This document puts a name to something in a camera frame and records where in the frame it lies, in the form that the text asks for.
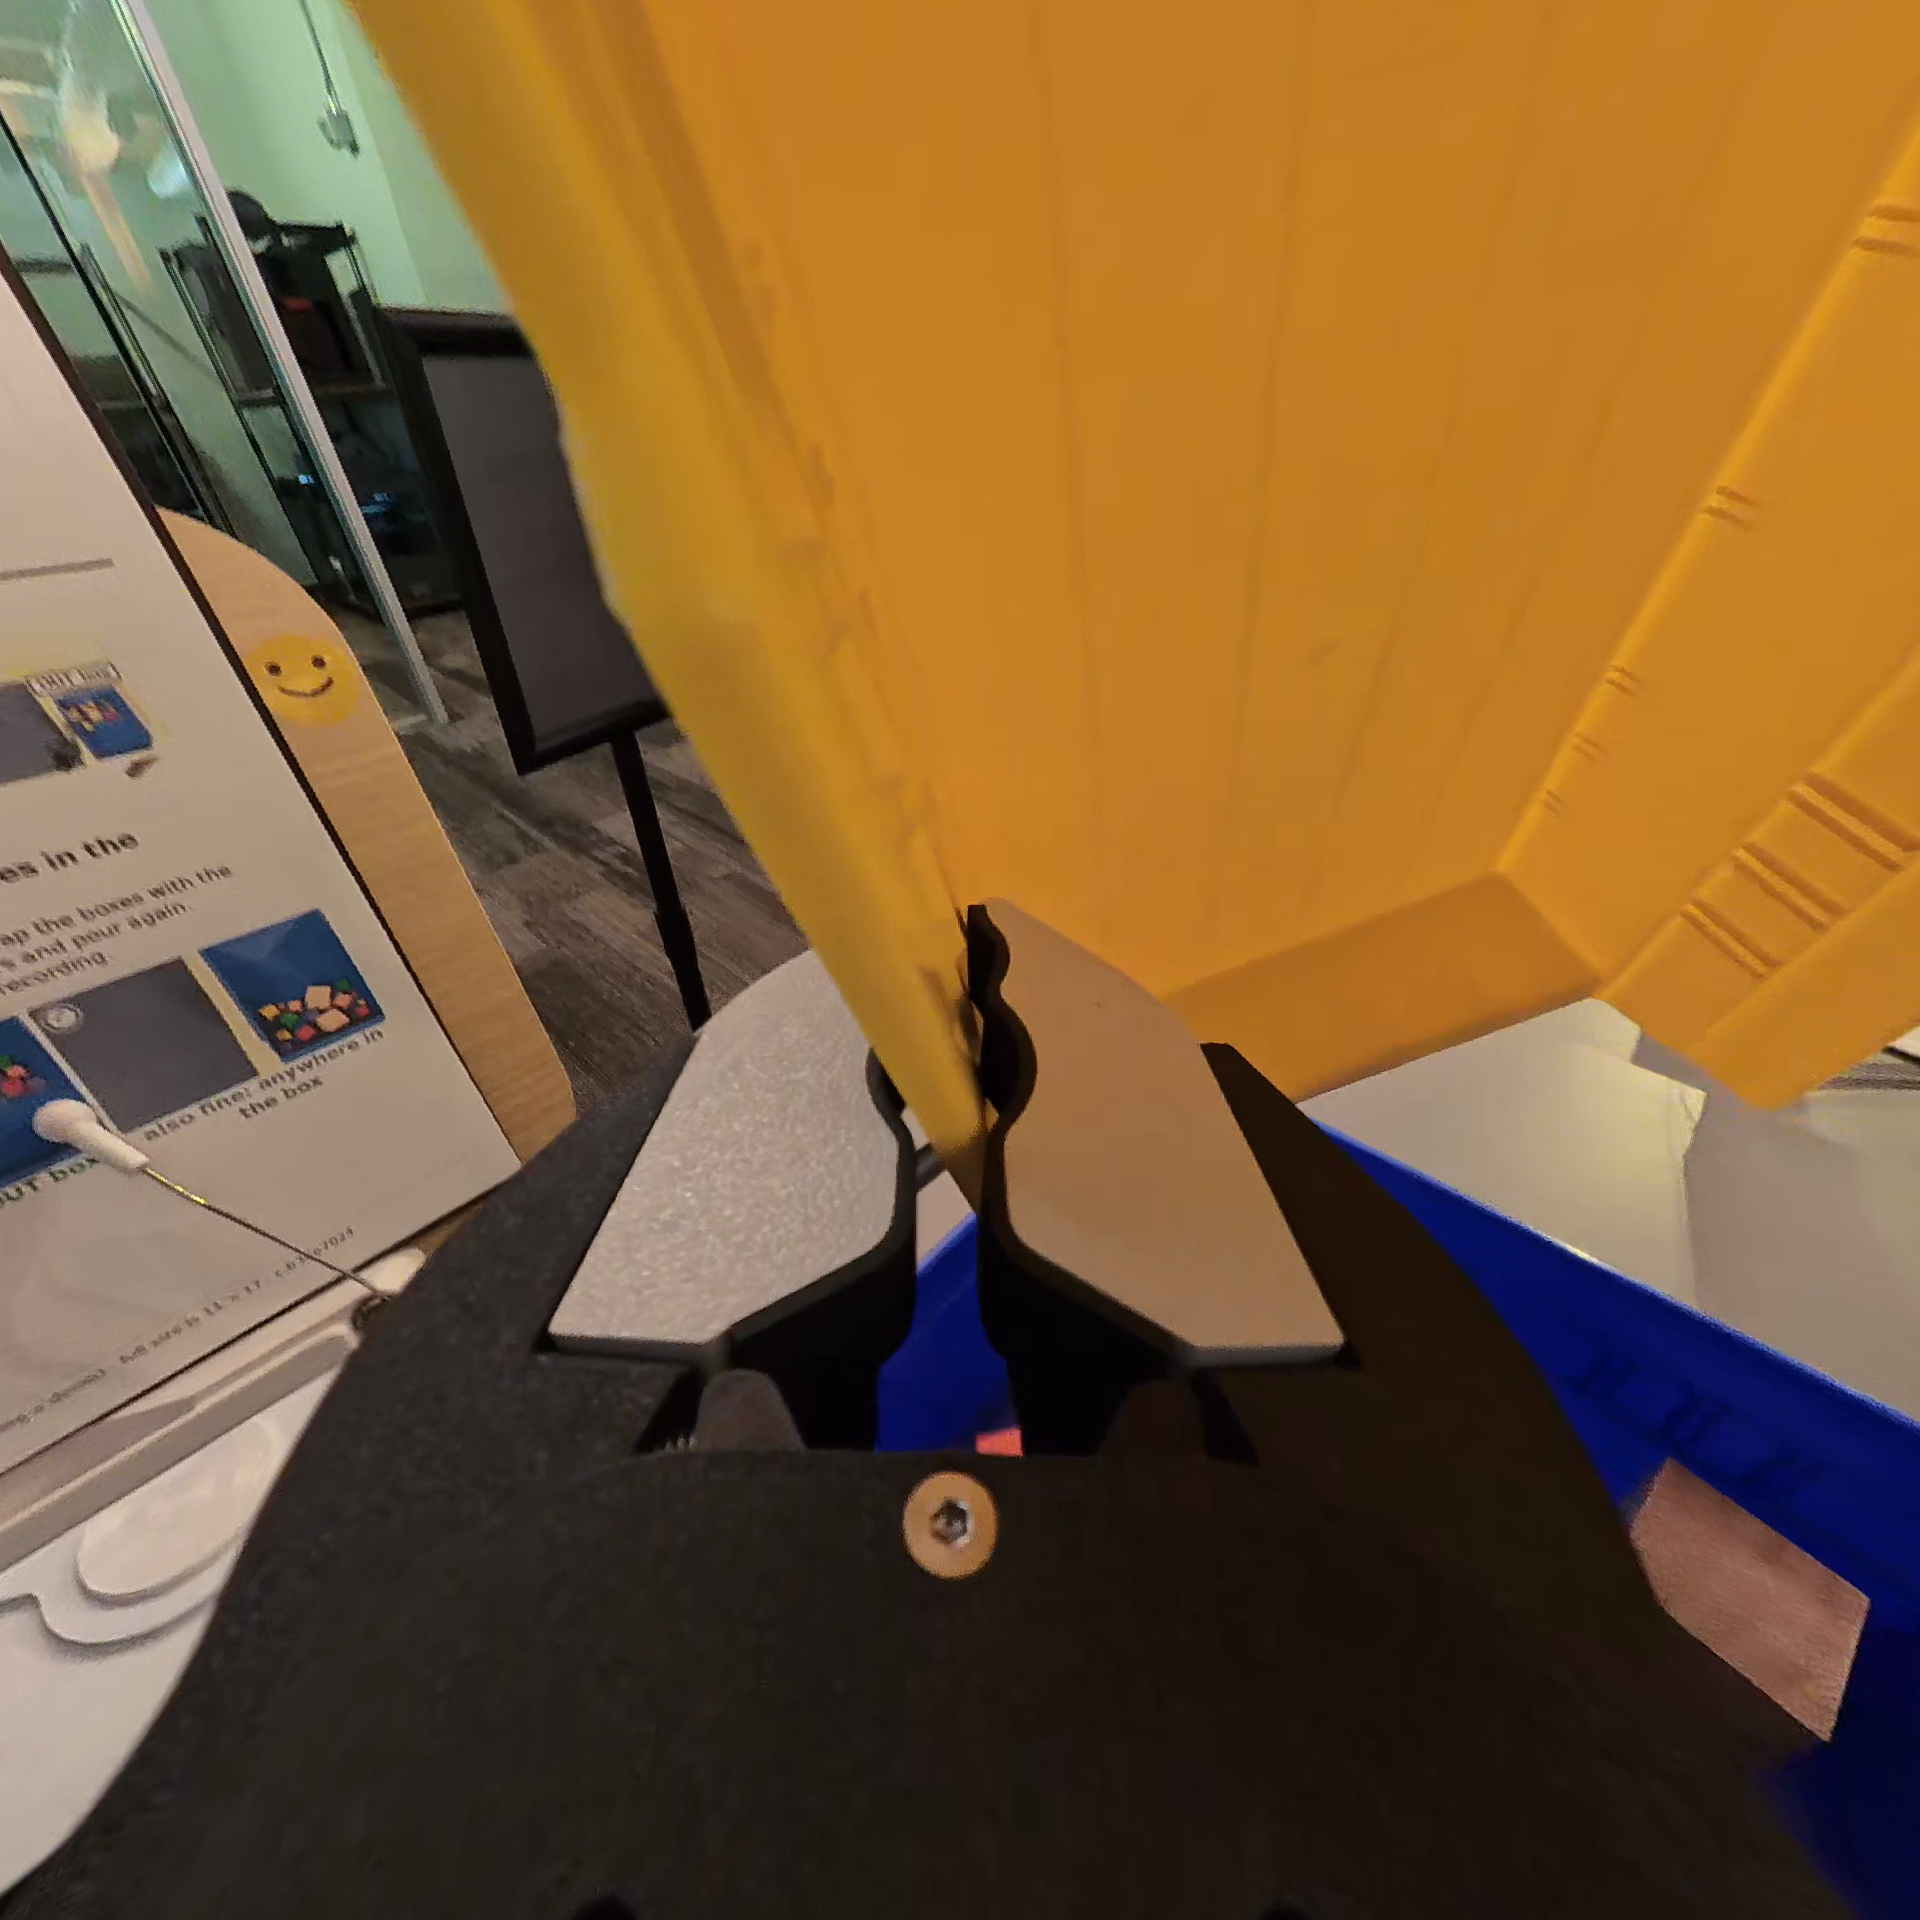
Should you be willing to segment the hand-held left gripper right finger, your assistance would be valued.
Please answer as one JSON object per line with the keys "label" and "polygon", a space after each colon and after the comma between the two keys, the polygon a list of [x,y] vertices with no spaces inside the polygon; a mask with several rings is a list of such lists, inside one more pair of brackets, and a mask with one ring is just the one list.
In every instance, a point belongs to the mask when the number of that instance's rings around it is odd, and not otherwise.
{"label": "hand-held left gripper right finger", "polygon": [[1012,900],[967,912],[967,986],[993,1114],[977,1297],[1025,1451],[1100,1451],[1141,1389],[1196,1449],[1251,1451],[1226,1384],[1346,1337],[1201,1041]]}

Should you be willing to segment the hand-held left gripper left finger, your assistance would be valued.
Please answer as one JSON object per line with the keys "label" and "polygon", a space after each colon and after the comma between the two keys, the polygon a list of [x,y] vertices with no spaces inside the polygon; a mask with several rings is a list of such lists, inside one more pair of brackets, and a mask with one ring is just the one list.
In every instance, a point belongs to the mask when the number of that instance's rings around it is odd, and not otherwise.
{"label": "hand-held left gripper left finger", "polygon": [[546,1337],[764,1373],[807,1448],[871,1451],[916,1310],[916,1169],[899,1093],[804,952],[700,1030]]}

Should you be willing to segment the blue plastic box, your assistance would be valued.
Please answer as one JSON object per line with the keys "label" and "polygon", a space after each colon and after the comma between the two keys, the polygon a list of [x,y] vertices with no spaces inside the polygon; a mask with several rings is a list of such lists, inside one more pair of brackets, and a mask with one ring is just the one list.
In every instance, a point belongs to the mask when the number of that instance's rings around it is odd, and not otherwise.
{"label": "blue plastic box", "polygon": [[1232,1050],[1226,1090],[1346,1346],[1196,1376],[1207,1443],[1483,1572],[1600,1658],[1650,1633],[1634,1522],[1683,1501],[1727,1545],[1864,1598],[1831,1734],[1764,1760],[1856,1916],[1917,1916],[1916,1422],[1441,1182],[1317,1126]]}

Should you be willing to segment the pile of coloured wooden cubes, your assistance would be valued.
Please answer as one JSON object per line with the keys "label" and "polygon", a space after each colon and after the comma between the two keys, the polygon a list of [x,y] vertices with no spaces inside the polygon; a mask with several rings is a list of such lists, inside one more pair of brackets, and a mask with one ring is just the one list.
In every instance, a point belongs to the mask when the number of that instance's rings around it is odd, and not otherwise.
{"label": "pile of coloured wooden cubes", "polygon": [[1675,1458],[1645,1481],[1627,1533],[1735,1713],[1787,1752],[1829,1744],[1871,1598]]}

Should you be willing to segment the yellow plastic box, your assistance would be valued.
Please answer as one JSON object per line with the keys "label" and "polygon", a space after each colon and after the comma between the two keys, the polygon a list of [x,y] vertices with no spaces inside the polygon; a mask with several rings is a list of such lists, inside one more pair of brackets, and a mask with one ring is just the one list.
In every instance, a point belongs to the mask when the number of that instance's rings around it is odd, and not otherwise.
{"label": "yellow plastic box", "polygon": [[1008,898],[1314,1096],[1916,1029],[1916,4],[354,4],[949,1165]]}

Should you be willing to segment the rounded wooden board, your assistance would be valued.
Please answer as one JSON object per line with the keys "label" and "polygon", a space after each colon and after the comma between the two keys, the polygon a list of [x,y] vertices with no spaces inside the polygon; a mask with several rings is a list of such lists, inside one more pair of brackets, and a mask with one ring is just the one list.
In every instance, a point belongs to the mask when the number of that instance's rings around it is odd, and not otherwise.
{"label": "rounded wooden board", "polygon": [[[337,634],[348,645],[255,549],[176,512],[161,512],[161,528],[240,666],[251,641],[277,634]],[[530,1161],[579,1116],[567,1069],[362,674],[369,704],[352,720],[277,729],[517,1158]]]}

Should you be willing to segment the dark framed floor panel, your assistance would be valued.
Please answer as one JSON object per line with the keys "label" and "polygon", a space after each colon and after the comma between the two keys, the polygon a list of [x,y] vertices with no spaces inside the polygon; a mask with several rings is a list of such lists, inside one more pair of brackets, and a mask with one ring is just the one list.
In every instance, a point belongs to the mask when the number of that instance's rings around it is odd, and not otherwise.
{"label": "dark framed floor panel", "polygon": [[688,1026],[712,1018],[641,733],[667,717],[603,594],[561,406],[514,321],[385,307],[381,338],[517,773],[608,748]]}

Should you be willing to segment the yellow smiley sticker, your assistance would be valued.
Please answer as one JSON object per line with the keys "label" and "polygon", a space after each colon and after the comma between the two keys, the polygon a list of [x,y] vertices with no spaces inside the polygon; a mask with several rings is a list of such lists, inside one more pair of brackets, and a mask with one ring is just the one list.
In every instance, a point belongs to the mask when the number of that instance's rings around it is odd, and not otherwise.
{"label": "yellow smiley sticker", "polygon": [[251,641],[242,666],[283,731],[335,728],[360,716],[369,685],[352,649],[337,634],[277,634]]}

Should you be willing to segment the white stand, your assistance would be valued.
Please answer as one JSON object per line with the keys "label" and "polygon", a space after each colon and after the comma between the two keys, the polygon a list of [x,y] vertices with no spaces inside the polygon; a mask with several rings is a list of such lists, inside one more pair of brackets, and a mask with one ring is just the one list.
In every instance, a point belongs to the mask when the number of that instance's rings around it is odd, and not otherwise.
{"label": "white stand", "polygon": [[205,1605],[304,1420],[426,1250],[327,1288],[130,1405],[5,1473],[3,1605],[60,1643],[141,1642]]}

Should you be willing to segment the printed instruction poster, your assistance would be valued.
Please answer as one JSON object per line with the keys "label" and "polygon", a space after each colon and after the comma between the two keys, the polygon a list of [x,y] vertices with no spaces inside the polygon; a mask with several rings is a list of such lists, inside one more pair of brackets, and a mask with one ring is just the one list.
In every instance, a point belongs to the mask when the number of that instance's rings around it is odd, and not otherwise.
{"label": "printed instruction poster", "polygon": [[519,1169],[161,518],[5,276],[5,1473]]}

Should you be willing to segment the black shelf rack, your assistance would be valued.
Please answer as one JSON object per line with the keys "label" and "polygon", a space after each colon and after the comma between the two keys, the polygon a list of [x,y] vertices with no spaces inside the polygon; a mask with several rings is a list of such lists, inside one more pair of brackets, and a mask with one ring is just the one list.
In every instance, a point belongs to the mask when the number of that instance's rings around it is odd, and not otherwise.
{"label": "black shelf rack", "polygon": [[[282,221],[244,194],[231,204],[402,613],[457,609],[459,593],[428,508],[411,433],[376,346],[376,301],[354,234],[344,225]],[[319,458],[301,442],[292,403],[280,393],[267,346],[257,336],[210,220],[200,216],[196,228],[196,240],[162,249],[161,260],[272,483],[320,597],[376,618],[372,589]]]}

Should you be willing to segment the glass door with metal frame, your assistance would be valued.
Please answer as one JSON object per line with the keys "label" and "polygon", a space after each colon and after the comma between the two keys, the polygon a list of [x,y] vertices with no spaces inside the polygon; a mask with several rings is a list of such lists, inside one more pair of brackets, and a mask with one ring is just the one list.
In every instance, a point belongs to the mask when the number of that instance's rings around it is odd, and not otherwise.
{"label": "glass door with metal frame", "polygon": [[[234,209],[344,225],[378,307],[411,260],[385,99],[345,4],[3,4],[5,254],[152,500],[283,564],[338,618],[399,731],[445,720],[437,670],[348,489]],[[376,618],[320,597],[162,249],[215,245],[352,541]]]}

